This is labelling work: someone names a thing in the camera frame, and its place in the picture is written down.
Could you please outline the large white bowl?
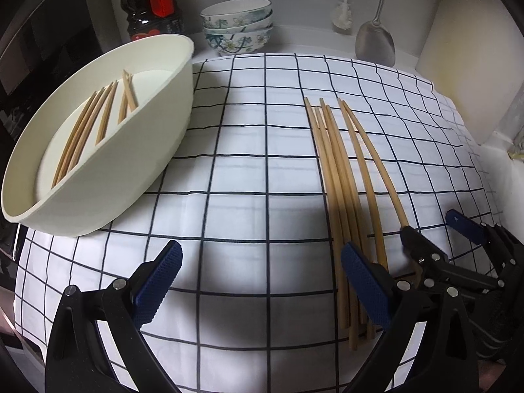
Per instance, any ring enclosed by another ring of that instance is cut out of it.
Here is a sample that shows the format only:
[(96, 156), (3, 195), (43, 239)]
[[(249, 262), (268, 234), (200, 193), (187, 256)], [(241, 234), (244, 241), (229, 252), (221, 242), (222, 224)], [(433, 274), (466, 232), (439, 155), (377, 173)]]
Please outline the large white bowl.
[(5, 218), (76, 237), (125, 212), (185, 136), (194, 50), (186, 36), (149, 36), (100, 56), (61, 84), (11, 154), (1, 192)]

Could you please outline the top floral bowl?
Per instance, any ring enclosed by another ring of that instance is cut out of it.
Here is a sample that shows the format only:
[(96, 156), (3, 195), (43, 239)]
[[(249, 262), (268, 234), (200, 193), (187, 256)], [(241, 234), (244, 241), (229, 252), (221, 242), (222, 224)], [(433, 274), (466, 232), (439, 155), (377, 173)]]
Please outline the top floral bowl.
[(200, 17), (205, 28), (226, 29), (258, 22), (271, 11), (270, 0), (228, 0), (204, 8)]

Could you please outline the middle floral bowl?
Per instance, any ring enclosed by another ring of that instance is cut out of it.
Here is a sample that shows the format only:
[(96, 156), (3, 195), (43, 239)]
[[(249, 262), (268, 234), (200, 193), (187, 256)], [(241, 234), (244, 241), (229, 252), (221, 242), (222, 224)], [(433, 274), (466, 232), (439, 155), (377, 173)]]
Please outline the middle floral bowl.
[(224, 28), (224, 29), (204, 28), (203, 32), (205, 34), (210, 34), (210, 35), (233, 35), (233, 34), (238, 34), (238, 33), (247, 33), (247, 32), (257, 31), (261, 29), (266, 29), (272, 25), (273, 25), (272, 17), (268, 16), (263, 20), (253, 22), (248, 25), (229, 27), (229, 28)]

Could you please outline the white dish brush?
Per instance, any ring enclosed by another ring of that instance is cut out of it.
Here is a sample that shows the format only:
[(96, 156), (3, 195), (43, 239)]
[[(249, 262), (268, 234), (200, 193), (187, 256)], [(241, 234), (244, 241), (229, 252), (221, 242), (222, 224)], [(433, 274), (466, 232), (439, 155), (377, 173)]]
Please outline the white dish brush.
[(344, 32), (349, 32), (353, 25), (349, 0), (341, 0), (332, 11), (330, 18), (334, 28)]

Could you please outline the bottom floral bowl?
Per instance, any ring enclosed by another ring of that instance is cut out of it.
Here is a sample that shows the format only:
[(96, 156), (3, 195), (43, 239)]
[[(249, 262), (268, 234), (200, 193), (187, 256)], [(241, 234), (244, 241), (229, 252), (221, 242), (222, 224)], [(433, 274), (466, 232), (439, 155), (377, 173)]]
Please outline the bottom floral bowl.
[(264, 47), (271, 37), (273, 28), (233, 34), (208, 34), (205, 41), (220, 56), (252, 53)]

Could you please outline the floral bowl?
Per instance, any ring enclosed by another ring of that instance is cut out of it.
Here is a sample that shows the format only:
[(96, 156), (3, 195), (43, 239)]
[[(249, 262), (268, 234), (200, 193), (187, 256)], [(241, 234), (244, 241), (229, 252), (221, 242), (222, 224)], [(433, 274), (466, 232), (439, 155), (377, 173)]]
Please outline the floral bowl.
[(226, 29), (258, 22), (271, 11), (270, 0), (228, 0), (204, 8), (200, 17), (205, 28)]
[(205, 41), (220, 56), (252, 53), (264, 47), (271, 37), (273, 28), (233, 34), (208, 34)]
[(238, 33), (247, 33), (247, 32), (257, 31), (261, 29), (266, 29), (272, 25), (273, 25), (272, 17), (268, 16), (263, 20), (253, 22), (248, 25), (229, 27), (229, 28), (224, 28), (224, 29), (204, 28), (203, 32), (205, 34), (210, 34), (210, 35), (233, 35), (233, 34), (238, 34)]

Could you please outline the dark soy sauce bottle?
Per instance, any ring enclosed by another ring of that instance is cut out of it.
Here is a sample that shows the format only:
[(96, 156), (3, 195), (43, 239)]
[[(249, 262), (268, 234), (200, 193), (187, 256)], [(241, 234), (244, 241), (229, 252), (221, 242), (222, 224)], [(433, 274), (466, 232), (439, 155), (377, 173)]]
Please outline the dark soy sauce bottle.
[(183, 34), (184, 23), (177, 0), (120, 0), (127, 14), (131, 41), (161, 34)]

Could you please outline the checkered white cloth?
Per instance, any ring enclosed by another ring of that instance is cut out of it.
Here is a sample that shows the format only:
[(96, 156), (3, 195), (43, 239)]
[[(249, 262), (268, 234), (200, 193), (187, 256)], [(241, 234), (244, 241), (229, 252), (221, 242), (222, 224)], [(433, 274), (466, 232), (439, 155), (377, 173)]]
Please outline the checkered white cloth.
[(193, 68), (187, 134), (135, 204), (80, 238), (29, 231), (15, 325), (46, 349), (62, 291), (106, 288), (176, 239), (183, 264), (143, 335), (184, 392), (340, 392), (370, 345), (337, 322), (334, 251), (306, 104), (338, 125), (346, 102), (367, 131), (409, 223), (464, 268), (485, 251), (446, 227), (449, 209), (499, 211), (451, 100), (419, 76), (296, 54), (205, 60)]

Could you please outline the metal spatula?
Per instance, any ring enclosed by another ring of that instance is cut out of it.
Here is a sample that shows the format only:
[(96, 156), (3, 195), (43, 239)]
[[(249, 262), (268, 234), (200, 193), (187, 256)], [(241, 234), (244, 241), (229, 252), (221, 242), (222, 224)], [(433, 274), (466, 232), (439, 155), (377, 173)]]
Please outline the metal spatula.
[(358, 60), (393, 67), (396, 61), (393, 37), (381, 22), (384, 1), (378, 1), (375, 17), (360, 26), (355, 40), (355, 55)]

